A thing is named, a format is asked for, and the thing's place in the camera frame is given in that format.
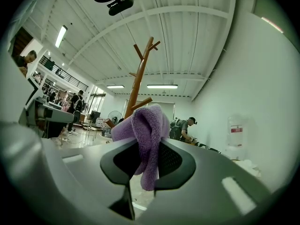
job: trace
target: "stand fan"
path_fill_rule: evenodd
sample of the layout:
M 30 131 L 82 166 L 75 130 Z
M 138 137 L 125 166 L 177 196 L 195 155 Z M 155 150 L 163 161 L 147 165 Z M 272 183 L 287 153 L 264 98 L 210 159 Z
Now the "stand fan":
M 113 122 L 114 125 L 117 125 L 119 120 L 122 118 L 122 114 L 118 111 L 112 111 L 108 118 Z

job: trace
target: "coat rack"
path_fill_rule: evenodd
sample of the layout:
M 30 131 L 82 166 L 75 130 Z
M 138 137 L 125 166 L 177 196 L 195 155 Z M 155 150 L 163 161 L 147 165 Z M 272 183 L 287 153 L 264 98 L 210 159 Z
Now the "coat rack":
M 134 80 L 132 90 L 131 90 L 131 93 L 130 93 L 130 98 L 129 98 L 129 101 L 128 101 L 128 105 L 127 105 L 127 109 L 126 109 L 124 119 L 131 116 L 135 109 L 137 109 L 141 106 L 144 106 L 144 105 L 146 105 L 146 104 L 148 104 L 149 102 L 152 101 L 152 98 L 149 97 L 149 98 L 146 98 L 145 100 L 143 100 L 142 102 L 136 104 L 136 100 L 137 100 L 137 96 L 139 94 L 139 89 L 140 89 L 141 81 L 142 81 L 143 74 L 144 74 L 144 71 L 145 71 L 145 68 L 146 68 L 146 63 L 147 63 L 147 60 L 148 60 L 149 52 L 152 49 L 155 49 L 157 51 L 158 49 L 156 48 L 156 46 L 158 44 L 160 44 L 160 41 L 153 44 L 153 39 L 154 39 L 153 37 L 149 38 L 149 41 L 147 43 L 147 46 L 145 48 L 145 51 L 144 51 L 143 55 L 142 55 L 140 49 L 138 48 L 138 46 L 136 44 L 134 44 L 134 48 L 137 52 L 137 55 L 140 57 L 141 62 L 140 62 L 140 65 L 139 65 L 139 68 L 138 68 L 136 74 L 129 73 L 129 75 L 135 77 L 135 80 Z M 110 121 L 110 119 L 107 119 L 105 122 L 107 123 L 107 125 L 110 128 L 113 128 L 115 126 L 114 123 L 112 121 Z

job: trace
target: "purple cloth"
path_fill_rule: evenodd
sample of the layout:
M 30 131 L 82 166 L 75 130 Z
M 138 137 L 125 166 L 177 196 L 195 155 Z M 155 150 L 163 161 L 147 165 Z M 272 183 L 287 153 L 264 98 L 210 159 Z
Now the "purple cloth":
M 170 122 L 158 104 L 141 107 L 112 129 L 112 140 L 118 141 L 135 137 L 139 143 L 141 164 L 135 175 L 143 173 L 141 186 L 147 191 L 154 190 L 158 178 L 158 148 L 161 137 L 168 137 Z

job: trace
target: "white ceiling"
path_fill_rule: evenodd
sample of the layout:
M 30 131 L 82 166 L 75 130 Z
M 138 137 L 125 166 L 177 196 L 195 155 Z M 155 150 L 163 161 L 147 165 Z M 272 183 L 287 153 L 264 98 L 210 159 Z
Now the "white ceiling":
M 222 52 L 234 8 L 235 0 L 136 0 L 132 8 L 109 16 L 106 4 L 94 0 L 39 0 L 24 27 L 53 45 L 67 26 L 58 49 L 67 66 L 96 84 L 123 84 L 116 94 L 132 89 L 128 73 L 140 63 L 133 45 L 143 53 L 153 36 L 161 43 L 150 52 L 140 94 L 162 94 L 147 84 L 173 83 L 178 89 L 166 95 L 194 99 Z

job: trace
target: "floor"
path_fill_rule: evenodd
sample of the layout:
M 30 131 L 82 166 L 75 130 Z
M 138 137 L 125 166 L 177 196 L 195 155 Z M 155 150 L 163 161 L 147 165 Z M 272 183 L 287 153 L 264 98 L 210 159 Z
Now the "floor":
M 96 138 L 94 139 L 94 131 L 90 131 L 90 136 L 87 136 L 86 130 L 79 127 L 74 128 L 76 128 L 74 135 L 66 132 L 66 134 L 62 136 L 65 139 L 63 146 L 60 145 L 59 139 L 52 139 L 58 145 L 59 149 L 83 148 L 86 146 L 105 144 L 107 141 L 102 138 L 100 135 L 101 132 L 97 132 Z M 142 175 L 133 176 L 130 180 L 131 196 L 136 219 L 139 218 L 154 199 L 154 191 L 149 192 L 142 189 L 140 184 L 141 176 Z

